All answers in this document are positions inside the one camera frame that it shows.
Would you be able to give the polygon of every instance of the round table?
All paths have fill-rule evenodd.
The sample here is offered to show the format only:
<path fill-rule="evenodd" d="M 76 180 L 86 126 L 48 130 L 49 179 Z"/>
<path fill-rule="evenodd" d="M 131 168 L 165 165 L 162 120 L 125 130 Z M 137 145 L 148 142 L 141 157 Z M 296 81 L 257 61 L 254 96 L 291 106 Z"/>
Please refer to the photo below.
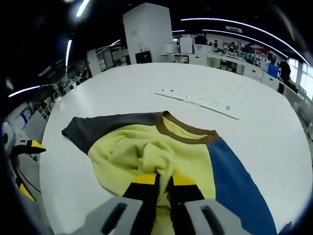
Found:
<path fill-rule="evenodd" d="M 241 110 L 240 119 L 154 94 L 162 89 L 229 103 Z M 53 108 L 43 138 L 47 151 L 41 154 L 40 184 L 55 234 L 79 229 L 88 213 L 112 197 L 98 183 L 88 156 L 62 136 L 71 119 L 164 110 L 186 124 L 218 132 L 250 173 L 278 232 L 300 216 L 312 191 L 312 162 L 303 128 L 286 98 L 235 73 L 150 63 L 105 71 Z"/>

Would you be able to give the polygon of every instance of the gray gripper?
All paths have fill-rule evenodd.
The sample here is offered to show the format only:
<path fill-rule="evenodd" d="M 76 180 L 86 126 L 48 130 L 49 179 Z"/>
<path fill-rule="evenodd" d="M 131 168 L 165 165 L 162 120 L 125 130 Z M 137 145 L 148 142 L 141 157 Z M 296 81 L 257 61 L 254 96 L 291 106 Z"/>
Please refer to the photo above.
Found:
<path fill-rule="evenodd" d="M 130 235 L 141 206 L 142 201 L 115 196 L 89 213 L 72 235 Z"/>
<path fill-rule="evenodd" d="M 215 200 L 186 202 L 196 235 L 251 235 L 233 212 Z"/>

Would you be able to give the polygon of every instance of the wall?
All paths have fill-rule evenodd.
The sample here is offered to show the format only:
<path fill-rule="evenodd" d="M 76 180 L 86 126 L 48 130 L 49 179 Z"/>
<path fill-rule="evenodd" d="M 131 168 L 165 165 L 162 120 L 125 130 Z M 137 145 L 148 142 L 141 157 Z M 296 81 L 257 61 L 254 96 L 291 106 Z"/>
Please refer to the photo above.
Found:
<path fill-rule="evenodd" d="M 58 87 L 58 84 L 57 83 L 53 83 L 53 89 L 54 90 L 56 90 L 56 89 L 58 89 L 59 87 Z"/>
<path fill-rule="evenodd" d="M 23 118 L 20 116 L 20 112 L 27 106 L 28 105 L 26 102 L 21 104 L 19 107 L 13 110 L 6 118 L 14 134 L 20 138 L 27 138 L 25 131 L 22 130 Z"/>
<path fill-rule="evenodd" d="M 217 40 L 220 47 L 223 46 L 223 42 L 226 42 L 226 43 L 234 42 L 236 44 L 240 44 L 241 42 L 243 42 L 244 44 L 250 43 L 248 41 L 241 40 L 238 38 L 232 38 L 232 37 L 227 37 L 223 35 L 216 35 L 216 34 L 209 34 L 209 33 L 206 34 L 206 38 L 208 41 L 211 41 L 212 43 L 214 43 L 214 41 Z"/>
<path fill-rule="evenodd" d="M 114 51 L 112 55 L 114 60 L 120 60 L 123 56 L 128 55 L 128 49 Z"/>
<path fill-rule="evenodd" d="M 46 125 L 47 121 L 41 116 L 39 111 L 36 111 L 33 116 L 30 117 L 23 130 L 29 139 L 41 143 L 44 137 Z"/>
<path fill-rule="evenodd" d="M 76 62 L 75 64 L 77 71 L 82 72 L 83 71 L 83 66 L 86 66 L 85 60 L 80 60 Z"/>
<path fill-rule="evenodd" d="M 93 77 L 96 76 L 97 74 L 101 73 L 95 49 L 87 52 L 87 60 L 89 63 L 90 72 L 91 72 Z"/>
<path fill-rule="evenodd" d="M 169 8 L 148 4 L 148 28 L 150 30 L 149 48 L 152 62 L 165 62 L 161 56 L 164 44 L 173 42 L 172 24 Z"/>
<path fill-rule="evenodd" d="M 241 42 L 243 42 L 245 45 L 249 44 L 249 43 L 255 43 L 254 41 L 249 42 L 249 41 L 242 40 L 242 39 L 239 39 L 239 38 L 232 38 L 232 37 L 227 37 L 227 36 L 223 36 L 223 35 L 216 35 L 216 34 L 210 34 L 210 33 L 206 34 L 206 38 L 207 38 L 208 41 L 211 41 L 212 43 L 214 43 L 214 41 L 217 40 L 220 47 L 223 46 L 223 42 L 227 42 L 227 43 L 234 42 L 236 44 L 240 44 Z M 252 48 L 264 48 L 263 46 L 257 45 L 257 44 L 254 44 L 251 47 Z M 270 50 L 270 52 L 273 53 L 274 55 L 276 55 L 276 62 L 277 63 L 280 63 L 280 62 L 283 61 L 283 58 L 277 52 L 272 51 L 272 50 Z"/>
<path fill-rule="evenodd" d="M 104 54 L 104 62 L 105 62 L 105 64 L 106 64 L 107 69 L 109 69 L 109 68 L 111 68 L 112 66 L 114 66 L 110 49 L 109 49 L 109 48 L 108 48 L 108 49 L 105 49 L 105 50 L 103 51 L 103 54 Z"/>
<path fill-rule="evenodd" d="M 295 81 L 295 83 L 297 85 L 300 85 L 300 82 L 301 82 L 302 69 L 303 69 L 303 64 L 299 62 L 298 63 L 298 70 L 297 70 L 297 77 L 296 77 L 296 81 Z"/>
<path fill-rule="evenodd" d="M 169 9 L 144 3 L 124 14 L 123 22 L 131 63 L 136 64 L 136 53 L 148 50 L 153 62 L 162 62 L 164 44 L 173 41 Z"/>
<path fill-rule="evenodd" d="M 68 76 L 65 75 L 64 77 L 61 78 L 60 82 L 67 82 L 68 81 Z"/>

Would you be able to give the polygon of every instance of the black ceiling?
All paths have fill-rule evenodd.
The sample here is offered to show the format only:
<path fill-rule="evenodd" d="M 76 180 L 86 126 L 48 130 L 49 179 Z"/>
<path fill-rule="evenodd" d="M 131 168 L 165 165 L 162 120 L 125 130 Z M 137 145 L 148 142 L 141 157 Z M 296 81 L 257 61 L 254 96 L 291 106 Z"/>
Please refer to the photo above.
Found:
<path fill-rule="evenodd" d="M 122 22 L 124 13 L 150 2 L 170 8 L 172 29 L 185 29 L 186 33 L 202 33 L 202 29 L 224 30 L 235 26 L 243 34 L 265 42 L 288 56 L 300 59 L 288 47 L 272 37 L 245 26 L 216 21 L 187 21 L 182 18 L 222 18 L 244 22 L 262 28 L 296 48 L 311 60 L 313 51 L 311 32 L 306 20 L 310 9 L 297 1 L 169 1 L 169 0 L 90 0 L 83 15 L 76 12 L 83 0 L 10 1 L 3 22 L 2 51 L 4 55 L 1 75 L 10 77 L 15 89 L 46 84 L 38 74 L 66 55 L 67 41 L 72 39 L 69 63 L 84 58 L 86 51 L 109 45 L 125 35 Z"/>

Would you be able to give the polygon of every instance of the fluorescent light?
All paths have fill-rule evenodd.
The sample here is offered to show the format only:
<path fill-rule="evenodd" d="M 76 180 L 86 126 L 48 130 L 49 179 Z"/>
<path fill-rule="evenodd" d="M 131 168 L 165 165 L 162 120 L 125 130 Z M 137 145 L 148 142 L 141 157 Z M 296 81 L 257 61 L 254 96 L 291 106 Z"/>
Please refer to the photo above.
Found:
<path fill-rule="evenodd" d="M 14 92 L 12 94 L 9 95 L 9 98 L 12 97 L 12 96 L 15 96 L 19 93 L 22 93 L 22 92 L 26 92 L 26 91 L 29 91 L 29 90 L 32 90 L 32 89 L 35 89 L 35 88 L 39 88 L 40 86 L 36 86 L 36 87 L 30 87 L 30 88 L 26 88 L 26 89 L 23 89 L 23 90 L 20 90 L 20 91 L 17 91 L 17 92 Z"/>
<path fill-rule="evenodd" d="M 174 30 L 172 33 L 177 33 L 177 32 L 184 32 L 185 30 Z"/>
<path fill-rule="evenodd" d="M 63 61 L 63 59 L 61 59 L 61 60 L 57 61 L 55 64 L 57 65 L 57 64 L 58 64 L 58 63 L 60 63 L 61 61 Z"/>
<path fill-rule="evenodd" d="M 41 73 L 38 74 L 39 77 L 41 77 L 42 75 L 44 75 L 46 72 L 48 72 L 51 69 L 51 66 L 47 67 L 44 71 L 42 71 Z"/>
<path fill-rule="evenodd" d="M 261 41 L 259 41 L 259 40 L 256 40 L 256 39 L 254 39 L 254 38 L 250 38 L 250 37 L 244 36 L 244 35 L 242 35 L 242 34 L 238 34 L 238 33 L 231 33 L 231 32 L 227 32 L 227 31 L 220 31 L 220 30 L 212 30 L 212 29 L 203 29 L 203 31 L 208 31 L 208 32 L 218 32 L 218 33 L 229 33 L 229 34 L 232 34 L 232 35 L 237 35 L 237 36 L 240 36 L 240 37 L 248 38 L 248 39 L 250 39 L 250 40 L 254 40 L 254 41 L 258 42 L 258 43 L 261 43 L 261 44 L 263 44 L 263 45 L 266 45 L 267 47 L 269 47 L 269 48 L 271 48 L 271 49 L 273 49 L 273 50 L 277 51 L 278 53 L 280 53 L 280 54 L 282 54 L 283 56 L 285 56 L 285 57 L 287 57 L 287 58 L 288 58 L 288 56 L 287 56 L 287 55 L 285 55 L 285 54 L 284 54 L 284 53 L 282 53 L 281 51 L 279 51 L 279 50 L 275 49 L 274 47 L 272 47 L 272 46 L 270 46 L 270 45 L 268 45 L 268 44 L 266 44 L 266 43 L 263 43 L 263 42 L 261 42 Z"/>
<path fill-rule="evenodd" d="M 252 25 L 249 25 L 249 24 L 245 24 L 245 23 L 242 23 L 242 22 L 238 22 L 238 21 L 231 21 L 231 20 L 225 20 L 225 19 L 217 19 L 217 18 L 189 18 L 189 19 L 181 19 L 180 21 L 193 21 L 193 20 L 211 20 L 211 21 L 224 21 L 224 22 L 229 22 L 229 23 L 237 23 L 237 24 L 241 24 L 241 25 L 244 25 L 244 26 L 247 26 L 247 27 L 250 27 L 250 28 L 254 28 L 256 30 L 259 30 L 263 33 L 266 33 L 268 34 L 269 36 L 277 39 L 278 41 L 282 42 L 283 44 L 285 44 L 286 46 L 288 46 L 291 50 L 293 50 L 298 56 L 300 56 L 308 65 L 310 65 L 310 63 L 296 50 L 294 49 L 292 46 L 290 46 L 288 43 L 286 43 L 285 41 L 283 41 L 282 39 L 276 37 L 275 35 L 263 30 L 263 29 L 260 29 L 258 27 L 255 27 L 255 26 L 252 26 Z"/>
<path fill-rule="evenodd" d="M 51 76 L 54 75 L 54 74 L 55 74 L 55 71 L 54 71 L 53 73 L 49 74 L 48 77 L 51 77 Z"/>
<path fill-rule="evenodd" d="M 68 54 L 69 54 L 69 49 L 70 49 L 70 45 L 72 44 L 72 40 L 69 40 L 67 43 L 67 56 L 65 59 L 65 67 L 67 67 L 67 62 L 68 62 Z"/>
<path fill-rule="evenodd" d="M 115 45 L 116 43 L 118 43 L 119 41 L 121 41 L 120 39 L 115 41 L 114 43 L 111 44 L 111 46 Z"/>
<path fill-rule="evenodd" d="M 83 3 L 80 5 L 78 11 L 77 11 L 77 14 L 76 14 L 76 17 L 80 17 L 84 11 L 84 9 L 86 8 L 88 2 L 90 0 L 84 0 Z"/>

